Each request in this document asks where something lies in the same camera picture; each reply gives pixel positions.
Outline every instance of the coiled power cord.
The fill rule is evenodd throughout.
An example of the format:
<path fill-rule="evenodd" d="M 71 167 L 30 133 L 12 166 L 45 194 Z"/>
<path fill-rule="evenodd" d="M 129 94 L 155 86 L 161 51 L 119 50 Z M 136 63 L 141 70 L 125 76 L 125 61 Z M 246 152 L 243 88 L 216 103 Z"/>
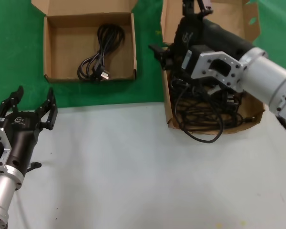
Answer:
<path fill-rule="evenodd" d="M 82 81 L 99 82 L 109 79 L 109 73 L 105 70 L 105 56 L 114 52 L 125 41 L 125 32 L 118 25 L 104 24 L 98 28 L 97 38 L 100 49 L 78 67 L 77 76 Z"/>

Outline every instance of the black cable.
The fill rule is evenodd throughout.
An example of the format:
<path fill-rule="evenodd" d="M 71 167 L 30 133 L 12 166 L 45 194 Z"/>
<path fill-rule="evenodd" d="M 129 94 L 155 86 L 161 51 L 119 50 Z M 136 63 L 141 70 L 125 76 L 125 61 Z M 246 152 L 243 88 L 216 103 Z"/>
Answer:
<path fill-rule="evenodd" d="M 214 113 L 216 114 L 218 120 L 219 120 L 219 126 L 220 126 L 220 131 L 219 133 L 216 135 L 216 137 L 213 139 L 213 140 L 202 140 L 202 139 L 199 139 L 195 136 L 193 136 L 189 130 L 186 128 L 186 126 L 184 124 L 182 124 L 180 121 L 179 121 L 179 118 L 178 118 L 178 113 L 177 113 L 177 107 L 178 107 L 178 104 L 180 102 L 180 99 L 182 98 L 183 94 L 189 89 L 190 85 L 188 84 L 184 90 L 180 93 L 175 105 L 174 105 L 174 114 L 175 114 L 175 117 L 176 117 L 176 120 L 177 120 L 177 123 L 179 125 L 179 127 L 188 135 L 190 136 L 192 139 L 198 141 L 198 142 L 202 142 L 202 143 L 213 143 L 215 142 L 217 139 L 219 139 L 219 137 L 221 136 L 221 134 L 223 133 L 224 131 L 224 123 L 223 123 L 223 120 L 221 118 L 221 115 L 216 111 L 216 109 L 214 109 L 212 103 L 210 103 L 210 106 L 212 108 L 212 110 L 214 111 Z"/>
<path fill-rule="evenodd" d="M 231 99 L 229 96 L 234 92 L 224 88 L 209 95 L 205 88 L 215 86 L 211 80 L 184 81 L 176 72 L 173 72 L 171 76 L 170 95 L 174 106 L 174 116 L 180 129 L 192 139 L 203 143 L 213 143 L 225 129 L 254 121 L 255 118 L 243 118 L 238 112 L 243 94 L 233 94 L 233 99 Z M 215 130 L 219 132 L 210 141 L 199 139 L 191 134 L 191 132 Z"/>
<path fill-rule="evenodd" d="M 97 38 L 100 49 L 94 56 L 84 60 L 77 69 L 80 80 L 99 82 L 106 77 L 103 74 L 106 72 L 105 56 L 114 52 L 125 41 L 125 32 L 118 25 L 104 24 L 97 30 Z"/>

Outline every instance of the open cardboard box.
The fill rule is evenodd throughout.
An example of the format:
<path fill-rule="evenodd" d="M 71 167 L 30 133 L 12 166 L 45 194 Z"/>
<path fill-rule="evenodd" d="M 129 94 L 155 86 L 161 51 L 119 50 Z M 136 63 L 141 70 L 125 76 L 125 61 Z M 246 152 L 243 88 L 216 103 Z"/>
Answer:
<path fill-rule="evenodd" d="M 81 62 L 99 49 L 97 30 L 120 25 L 125 42 L 105 58 L 111 80 L 134 80 L 137 72 L 134 20 L 137 0 L 31 0 L 44 18 L 43 70 L 50 83 L 79 81 Z"/>
<path fill-rule="evenodd" d="M 249 3 L 249 0 L 211 0 L 214 13 L 207 18 L 219 24 L 224 29 L 253 42 L 261 33 L 258 5 Z M 199 11 L 197 1 L 195 1 L 195 11 Z M 163 11 L 161 17 L 161 27 L 163 41 L 167 44 L 173 43 L 178 24 L 182 18 L 182 0 L 163 0 Z M 166 121 L 171 128 L 179 129 L 179 125 L 173 115 L 171 98 L 169 93 L 169 73 L 163 72 L 164 106 Z M 265 111 L 262 102 L 246 94 L 243 98 L 239 113 L 244 117 L 255 117 L 252 123 L 242 124 L 233 129 L 227 129 L 225 134 L 237 133 L 249 129 L 261 122 Z M 205 134 L 217 134 L 217 131 L 208 131 Z"/>

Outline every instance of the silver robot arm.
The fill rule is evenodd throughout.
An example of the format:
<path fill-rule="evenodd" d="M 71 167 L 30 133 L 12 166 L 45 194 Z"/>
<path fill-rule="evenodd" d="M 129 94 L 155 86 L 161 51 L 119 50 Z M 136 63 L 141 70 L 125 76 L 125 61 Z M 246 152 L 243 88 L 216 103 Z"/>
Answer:
<path fill-rule="evenodd" d="M 214 61 L 231 67 L 228 75 L 211 67 Z M 188 58 L 182 68 L 186 69 Z M 206 52 L 199 56 L 191 75 L 192 79 L 213 76 L 237 92 L 246 91 L 269 106 L 270 111 L 282 120 L 286 128 L 286 69 L 267 58 L 267 53 L 257 47 L 249 50 L 240 60 L 225 52 Z"/>

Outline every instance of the box flap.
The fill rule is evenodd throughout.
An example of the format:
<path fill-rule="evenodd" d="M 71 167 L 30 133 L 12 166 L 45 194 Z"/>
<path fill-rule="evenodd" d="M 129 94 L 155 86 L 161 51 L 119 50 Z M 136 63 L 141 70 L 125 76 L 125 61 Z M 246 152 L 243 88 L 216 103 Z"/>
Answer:
<path fill-rule="evenodd" d="M 47 16 L 131 12 L 137 0 L 31 0 Z"/>
<path fill-rule="evenodd" d="M 211 0 L 211 2 L 214 13 L 207 17 L 210 21 L 250 42 L 260 35 L 257 3 L 248 3 L 249 0 Z M 199 6 L 195 1 L 195 12 L 198 11 Z M 164 43 L 173 43 L 181 18 L 182 0 L 163 0 L 161 27 Z"/>
<path fill-rule="evenodd" d="M 249 42 L 253 42 L 261 35 L 258 4 L 256 2 L 246 4 L 244 5 L 243 11 L 245 39 Z"/>
<path fill-rule="evenodd" d="M 48 14 L 50 0 L 32 0 L 32 4 L 36 6 L 44 14 Z"/>

